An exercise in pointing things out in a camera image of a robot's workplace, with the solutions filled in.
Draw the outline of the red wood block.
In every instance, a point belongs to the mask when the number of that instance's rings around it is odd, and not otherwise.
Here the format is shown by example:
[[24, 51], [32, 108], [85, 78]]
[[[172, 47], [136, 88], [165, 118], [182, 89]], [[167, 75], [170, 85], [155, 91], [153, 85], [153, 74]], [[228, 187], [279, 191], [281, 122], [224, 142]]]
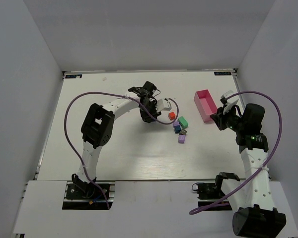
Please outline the red wood block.
[[173, 119], [176, 118], [176, 114], [175, 114], [174, 112], [170, 112], [170, 113], [168, 114], [168, 117], [169, 117], [170, 120], [173, 120]]

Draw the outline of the teal small wood block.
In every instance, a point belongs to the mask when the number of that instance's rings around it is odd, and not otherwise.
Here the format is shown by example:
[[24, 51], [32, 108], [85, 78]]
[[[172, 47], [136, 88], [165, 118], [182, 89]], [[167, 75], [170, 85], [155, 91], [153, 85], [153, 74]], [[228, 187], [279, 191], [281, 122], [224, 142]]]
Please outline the teal small wood block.
[[176, 125], [176, 126], [173, 127], [173, 129], [174, 129], [174, 132], [175, 132], [176, 134], [178, 134], [178, 133], [181, 131], [181, 126]]

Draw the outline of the green wood block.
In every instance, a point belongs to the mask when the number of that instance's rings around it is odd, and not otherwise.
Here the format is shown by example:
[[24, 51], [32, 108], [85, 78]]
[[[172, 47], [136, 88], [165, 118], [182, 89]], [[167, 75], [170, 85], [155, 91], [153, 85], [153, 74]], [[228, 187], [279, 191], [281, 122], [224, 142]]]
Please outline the green wood block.
[[188, 121], [183, 116], [178, 118], [178, 122], [182, 128], [187, 128], [189, 125]]

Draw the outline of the grey wood block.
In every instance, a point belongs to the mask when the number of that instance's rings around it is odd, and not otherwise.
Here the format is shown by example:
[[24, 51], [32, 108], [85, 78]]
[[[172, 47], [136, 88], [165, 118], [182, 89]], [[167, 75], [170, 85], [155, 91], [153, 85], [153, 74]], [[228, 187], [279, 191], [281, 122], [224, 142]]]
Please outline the grey wood block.
[[185, 129], [180, 130], [179, 135], [186, 136], [187, 135], [187, 130], [185, 130]]

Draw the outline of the lilac wood block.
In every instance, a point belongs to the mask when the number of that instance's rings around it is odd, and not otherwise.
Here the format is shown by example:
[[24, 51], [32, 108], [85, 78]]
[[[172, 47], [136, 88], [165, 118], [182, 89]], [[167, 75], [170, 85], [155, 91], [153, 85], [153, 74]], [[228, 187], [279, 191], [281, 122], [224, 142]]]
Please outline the lilac wood block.
[[186, 135], [182, 135], [182, 134], [180, 134], [180, 135], [178, 136], [178, 143], [183, 144], [183, 143], [185, 142], [185, 138], [186, 138]]

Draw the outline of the pink plastic box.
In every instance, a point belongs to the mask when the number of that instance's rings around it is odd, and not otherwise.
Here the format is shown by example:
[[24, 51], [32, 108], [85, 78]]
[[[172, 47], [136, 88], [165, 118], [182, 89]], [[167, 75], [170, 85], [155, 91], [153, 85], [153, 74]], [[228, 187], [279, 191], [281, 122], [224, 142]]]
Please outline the pink plastic box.
[[209, 90], [197, 91], [194, 96], [194, 102], [203, 122], [213, 121], [211, 115], [217, 112], [217, 106]]

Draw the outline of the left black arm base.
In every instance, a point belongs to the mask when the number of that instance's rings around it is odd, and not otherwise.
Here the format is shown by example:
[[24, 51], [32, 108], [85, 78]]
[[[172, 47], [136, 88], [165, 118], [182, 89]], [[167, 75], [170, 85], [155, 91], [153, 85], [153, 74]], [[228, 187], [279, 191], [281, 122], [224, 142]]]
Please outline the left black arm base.
[[105, 198], [97, 187], [92, 187], [87, 193], [84, 193], [72, 182], [68, 182], [65, 189], [62, 209], [63, 210], [101, 210], [105, 211], [111, 208], [114, 202], [115, 183], [101, 182], [100, 187], [107, 197], [109, 207]]

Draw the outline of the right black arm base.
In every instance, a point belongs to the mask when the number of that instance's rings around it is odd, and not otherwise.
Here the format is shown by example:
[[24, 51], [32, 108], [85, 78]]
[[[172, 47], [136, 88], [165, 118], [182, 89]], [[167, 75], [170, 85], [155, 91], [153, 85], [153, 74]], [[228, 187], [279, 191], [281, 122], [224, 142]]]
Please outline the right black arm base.
[[220, 172], [215, 182], [196, 182], [191, 188], [193, 192], [198, 195], [198, 207], [207, 206], [224, 197], [224, 193], [221, 190], [224, 180], [233, 179], [240, 181], [240, 178], [234, 173]]

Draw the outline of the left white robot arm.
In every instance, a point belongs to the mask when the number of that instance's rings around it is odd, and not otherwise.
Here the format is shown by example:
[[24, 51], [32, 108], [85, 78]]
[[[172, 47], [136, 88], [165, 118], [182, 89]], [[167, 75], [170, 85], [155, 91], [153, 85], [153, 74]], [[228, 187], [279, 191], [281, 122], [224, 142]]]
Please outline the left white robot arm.
[[154, 122], [161, 112], [157, 111], [157, 100], [153, 97], [157, 87], [147, 81], [142, 87], [132, 87], [127, 94], [114, 101], [92, 104], [81, 127], [83, 153], [81, 166], [72, 181], [86, 196], [94, 192], [91, 183], [96, 180], [96, 166], [102, 147], [109, 141], [114, 121], [132, 109], [139, 108], [144, 122]]

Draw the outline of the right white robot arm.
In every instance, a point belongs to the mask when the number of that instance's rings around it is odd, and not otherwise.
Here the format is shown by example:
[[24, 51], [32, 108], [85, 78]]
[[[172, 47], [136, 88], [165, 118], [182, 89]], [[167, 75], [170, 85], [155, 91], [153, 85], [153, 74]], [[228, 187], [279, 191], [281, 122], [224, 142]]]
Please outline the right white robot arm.
[[268, 167], [268, 141], [261, 133], [265, 109], [247, 104], [241, 112], [236, 103], [225, 103], [211, 115], [219, 130], [236, 133], [236, 143], [245, 169], [246, 185], [234, 174], [223, 174], [221, 190], [233, 192], [228, 201], [234, 212], [232, 228], [236, 236], [275, 238], [286, 225], [286, 216], [278, 212], [272, 198]]

